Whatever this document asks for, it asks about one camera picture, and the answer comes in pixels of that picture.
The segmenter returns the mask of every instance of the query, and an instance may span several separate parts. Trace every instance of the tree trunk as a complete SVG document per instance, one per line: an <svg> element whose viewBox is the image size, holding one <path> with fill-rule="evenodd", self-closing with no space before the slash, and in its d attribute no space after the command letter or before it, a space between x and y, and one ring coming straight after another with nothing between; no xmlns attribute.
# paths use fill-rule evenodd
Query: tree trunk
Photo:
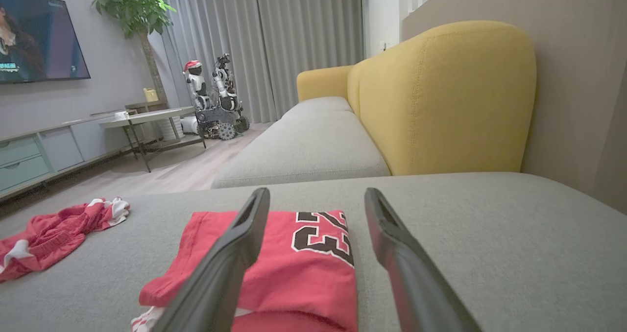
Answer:
<svg viewBox="0 0 627 332"><path fill-rule="evenodd" d="M161 76L159 75L157 62L155 61L152 47L148 41L148 35L142 33L138 33L137 35L139 36L140 42L142 42L142 50L144 51L146 62L148 62L148 69L150 69L150 75L152 75L152 82L155 85L157 97L159 97L159 100L162 102L168 102L168 99L166 98L166 91L163 89L163 84L161 83Z"/></svg>

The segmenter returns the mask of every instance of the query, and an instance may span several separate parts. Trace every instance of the gray seat cushion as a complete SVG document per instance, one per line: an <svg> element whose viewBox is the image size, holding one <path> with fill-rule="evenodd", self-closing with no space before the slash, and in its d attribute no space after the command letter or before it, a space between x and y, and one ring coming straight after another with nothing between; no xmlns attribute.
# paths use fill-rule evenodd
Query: gray seat cushion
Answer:
<svg viewBox="0 0 627 332"><path fill-rule="evenodd" d="M484 331L627 326L627 216L565 185L519 173L270 185L271 210L345 212L359 331L399 330L365 220L367 187L385 194ZM139 291L168 269L192 212L238 210L254 189L126 198L124 223L89 234L44 272L0 284L2 330L129 330L146 311Z"/></svg>
<svg viewBox="0 0 627 332"><path fill-rule="evenodd" d="M335 111L279 120L218 171L211 187L389 175L355 114Z"/></svg>
<svg viewBox="0 0 627 332"><path fill-rule="evenodd" d="M349 102L343 97L312 98L296 104L281 119L302 118L333 112L352 112L352 109Z"/></svg>

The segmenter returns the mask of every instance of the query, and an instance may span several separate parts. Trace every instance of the television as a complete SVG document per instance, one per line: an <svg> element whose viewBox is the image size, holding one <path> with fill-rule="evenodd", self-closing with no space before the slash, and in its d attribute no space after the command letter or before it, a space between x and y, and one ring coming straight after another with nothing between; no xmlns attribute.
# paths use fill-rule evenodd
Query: television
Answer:
<svg viewBox="0 0 627 332"><path fill-rule="evenodd" d="M90 78L62 0L0 0L0 84Z"/></svg>

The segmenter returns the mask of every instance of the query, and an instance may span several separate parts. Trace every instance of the santa hat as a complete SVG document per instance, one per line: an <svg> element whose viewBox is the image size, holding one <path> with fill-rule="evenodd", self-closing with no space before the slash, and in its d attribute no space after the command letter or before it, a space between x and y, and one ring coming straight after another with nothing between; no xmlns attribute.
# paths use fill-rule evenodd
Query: santa hat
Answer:
<svg viewBox="0 0 627 332"><path fill-rule="evenodd" d="M201 62L199 62L198 60L192 60L188 62L187 64L185 64L185 69L183 69L183 73L186 73L189 69L194 69L194 68L201 67L201 66L202 66Z"/></svg>

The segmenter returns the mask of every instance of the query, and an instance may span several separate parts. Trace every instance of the potted plant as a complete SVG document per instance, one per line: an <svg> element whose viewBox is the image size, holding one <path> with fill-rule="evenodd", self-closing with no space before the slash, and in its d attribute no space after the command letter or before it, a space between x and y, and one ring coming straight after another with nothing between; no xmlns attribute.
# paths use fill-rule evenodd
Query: potted plant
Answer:
<svg viewBox="0 0 627 332"><path fill-rule="evenodd" d="M152 47L148 42L148 35L154 31L163 34L164 28L172 24L167 12L176 10L169 6L166 0L94 0L93 6L96 6L101 15L106 13L116 18L126 39L135 35L139 37L157 96L159 100L166 102L166 92L161 83Z"/></svg>

